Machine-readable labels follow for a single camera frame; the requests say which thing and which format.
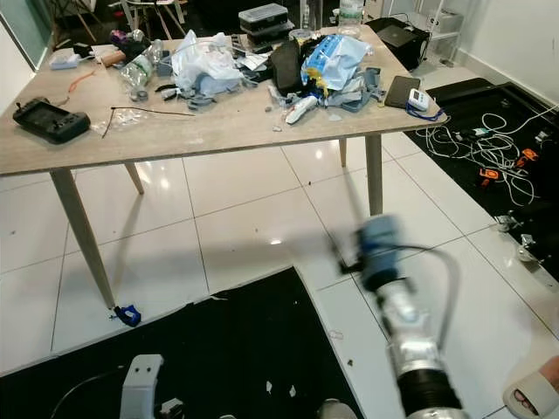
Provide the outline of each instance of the baseboard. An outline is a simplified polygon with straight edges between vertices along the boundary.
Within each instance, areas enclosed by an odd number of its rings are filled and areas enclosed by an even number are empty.
[[[472,54],[468,54],[467,52],[465,52],[462,49],[458,49],[456,51],[454,61],[457,64],[464,66],[468,70],[471,70],[472,72],[475,72],[476,74],[479,74],[481,77],[483,77],[484,79],[489,80],[491,83],[493,83],[495,85],[499,85],[501,83],[507,83],[509,81],[512,81],[517,86],[519,86],[522,89],[526,90],[527,92],[533,94],[536,98],[543,101],[544,103],[547,103],[550,106],[556,105],[556,103],[552,99],[550,99],[547,96],[541,94],[540,92],[537,92],[532,87],[523,84],[522,82],[515,79],[514,77],[511,77],[508,74],[498,70],[497,68],[493,67],[492,65],[483,61],[482,59],[479,59],[479,58],[473,56]]]

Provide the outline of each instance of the black remote control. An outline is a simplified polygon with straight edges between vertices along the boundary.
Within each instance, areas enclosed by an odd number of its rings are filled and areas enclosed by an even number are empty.
[[[89,117],[83,112],[69,113],[51,105],[47,98],[36,98],[24,106],[17,103],[14,121],[27,131],[52,144],[63,144],[89,129]]]

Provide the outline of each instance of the laptop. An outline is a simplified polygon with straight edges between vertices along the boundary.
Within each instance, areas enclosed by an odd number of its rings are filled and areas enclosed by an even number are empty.
[[[398,26],[391,25],[377,32],[376,35],[387,45],[391,45],[394,48],[399,48],[402,45],[407,44],[412,39],[417,38],[413,32],[402,29]]]

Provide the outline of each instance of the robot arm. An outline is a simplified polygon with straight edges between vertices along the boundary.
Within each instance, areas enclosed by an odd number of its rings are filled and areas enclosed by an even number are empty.
[[[359,231],[360,271],[373,292],[390,336],[390,360],[407,419],[467,419],[429,330],[429,313],[420,310],[406,278],[396,268],[397,222],[393,216],[371,218]]]

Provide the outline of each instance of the wooden tabletop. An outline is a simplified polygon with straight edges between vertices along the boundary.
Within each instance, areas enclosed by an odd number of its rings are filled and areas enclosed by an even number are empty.
[[[381,86],[390,87],[394,76],[409,73],[396,60],[378,36],[368,27],[362,27],[361,40],[373,45],[374,54],[366,56],[362,67],[380,67]],[[180,41],[168,41],[173,49]],[[72,93],[69,85],[80,76],[95,70],[92,77],[83,79]],[[163,102],[154,90],[169,79],[154,76],[148,84],[149,100],[132,102],[121,82],[118,71],[104,68],[92,60],[79,64],[72,70],[51,71],[48,65],[19,94],[2,115],[0,126],[0,175],[15,175],[48,171],[55,168],[79,168],[115,164],[125,161],[145,161],[186,155],[204,155],[270,147],[311,141],[324,141],[365,134],[408,131],[439,125],[413,118],[402,109],[380,107],[373,100],[359,113],[350,113],[338,107],[318,108],[307,113],[293,126],[284,122],[284,112],[275,104],[266,85],[260,83],[255,89],[242,88],[238,93],[222,93],[217,104],[196,111],[195,117],[170,116],[146,113],[140,123],[111,129],[105,138],[93,130],[63,145],[51,145],[34,134],[24,131],[13,119],[16,102],[26,103],[44,96],[56,103],[69,95],[64,109],[85,112],[92,124],[107,121],[111,106],[141,106],[166,112],[189,110],[183,100]],[[272,106],[271,112],[265,112]],[[428,114],[438,111],[431,101]],[[342,117],[330,120],[331,114]],[[279,126],[281,132],[274,132]]]

